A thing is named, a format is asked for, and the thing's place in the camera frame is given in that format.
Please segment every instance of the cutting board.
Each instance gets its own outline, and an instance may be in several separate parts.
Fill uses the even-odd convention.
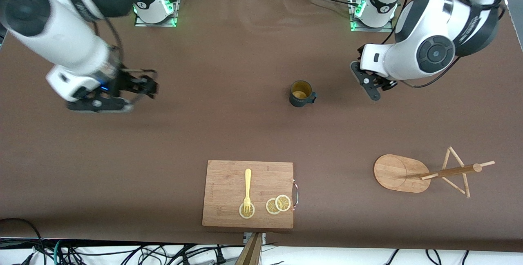
[[[254,215],[249,219],[239,216],[239,206],[245,197],[245,170],[252,170],[250,201]],[[293,199],[293,163],[209,160],[203,201],[203,226],[280,228],[294,226],[291,207],[277,215],[265,209],[270,198],[284,194]]]

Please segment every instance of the brown table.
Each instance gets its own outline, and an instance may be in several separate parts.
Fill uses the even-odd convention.
[[[201,225],[207,160],[288,161],[301,198],[295,228],[268,235],[278,245],[523,252],[523,53],[508,16],[437,83],[379,102],[349,64],[385,34],[351,32],[343,4],[183,0],[176,28],[132,23],[114,19],[125,64],[157,69],[160,93],[130,114],[68,111],[45,81],[51,64],[7,36],[0,217],[44,237],[240,243],[241,230]],[[289,104],[297,79],[315,105]],[[496,161],[469,176],[469,200],[443,181],[411,194],[372,175],[383,154],[437,170],[450,145],[465,163]]]

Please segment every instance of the yellow fork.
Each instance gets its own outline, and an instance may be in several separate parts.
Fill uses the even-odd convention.
[[[245,198],[243,199],[243,214],[250,213],[250,169],[245,170]]]

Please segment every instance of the fork handle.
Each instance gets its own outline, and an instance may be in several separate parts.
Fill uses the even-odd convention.
[[[245,170],[245,196],[249,197],[250,193],[250,169]]]

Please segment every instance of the dark blue mug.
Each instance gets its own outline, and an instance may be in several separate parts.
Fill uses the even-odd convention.
[[[289,101],[294,107],[313,104],[315,100],[316,93],[312,91],[312,86],[307,81],[298,80],[291,85]]]

